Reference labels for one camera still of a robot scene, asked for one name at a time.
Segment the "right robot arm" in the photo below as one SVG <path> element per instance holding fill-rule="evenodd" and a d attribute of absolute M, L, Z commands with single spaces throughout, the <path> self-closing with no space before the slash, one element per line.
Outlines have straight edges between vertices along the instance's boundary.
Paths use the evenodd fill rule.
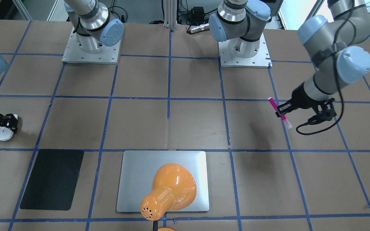
<path fill-rule="evenodd" d="M 71 64 L 116 64 L 124 24 L 97 0 L 66 0 L 66 12 L 73 24 L 62 61 Z M 18 130 L 16 114 L 0 114 L 0 141 Z"/>

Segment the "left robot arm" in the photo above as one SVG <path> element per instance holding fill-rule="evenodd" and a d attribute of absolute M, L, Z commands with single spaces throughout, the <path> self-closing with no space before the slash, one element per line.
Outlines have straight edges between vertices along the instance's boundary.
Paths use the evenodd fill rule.
<path fill-rule="evenodd" d="M 282 117 L 296 109 L 312 108 L 314 118 L 336 116 L 332 95 L 357 82 L 370 71 L 370 54 L 357 44 L 370 39 L 370 12 L 363 0 L 329 0 L 333 22 L 322 15 L 307 19 L 298 37 L 317 67 L 308 80 L 293 90 L 291 99 L 276 109 Z M 209 17 L 213 38 L 230 41 L 233 53 L 248 58 L 256 54 L 259 39 L 271 18 L 270 7 L 260 0 L 224 0 Z"/>

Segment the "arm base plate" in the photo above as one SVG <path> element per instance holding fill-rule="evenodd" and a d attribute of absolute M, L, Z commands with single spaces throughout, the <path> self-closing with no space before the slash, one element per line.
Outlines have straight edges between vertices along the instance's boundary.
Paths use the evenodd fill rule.
<path fill-rule="evenodd" d="M 93 37 L 71 32 L 62 61 L 72 64 L 118 64 L 120 46 L 121 41 L 108 47 Z"/>
<path fill-rule="evenodd" d="M 271 68 L 272 62 L 264 34 L 258 41 L 248 42 L 233 38 L 218 42 L 222 67 L 226 68 Z"/>

